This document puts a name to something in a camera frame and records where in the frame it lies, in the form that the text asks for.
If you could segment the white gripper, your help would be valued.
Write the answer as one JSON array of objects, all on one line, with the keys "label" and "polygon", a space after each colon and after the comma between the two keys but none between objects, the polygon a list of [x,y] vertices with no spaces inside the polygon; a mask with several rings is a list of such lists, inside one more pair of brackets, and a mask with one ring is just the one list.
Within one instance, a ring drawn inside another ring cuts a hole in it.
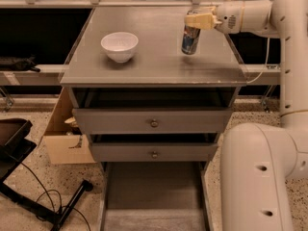
[{"label": "white gripper", "polygon": [[200,30],[215,28],[224,34],[238,34],[242,28],[243,12],[243,1],[225,1],[217,7],[192,7],[184,22],[186,26]]}]

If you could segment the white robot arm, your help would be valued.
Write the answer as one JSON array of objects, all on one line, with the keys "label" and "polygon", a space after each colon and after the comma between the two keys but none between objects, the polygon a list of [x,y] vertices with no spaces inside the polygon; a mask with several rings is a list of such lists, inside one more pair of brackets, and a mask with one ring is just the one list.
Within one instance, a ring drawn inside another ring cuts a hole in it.
[{"label": "white robot arm", "polygon": [[294,231],[285,182],[308,173],[308,0],[224,1],[184,22],[279,39],[279,126],[239,124],[223,138],[222,231]]}]

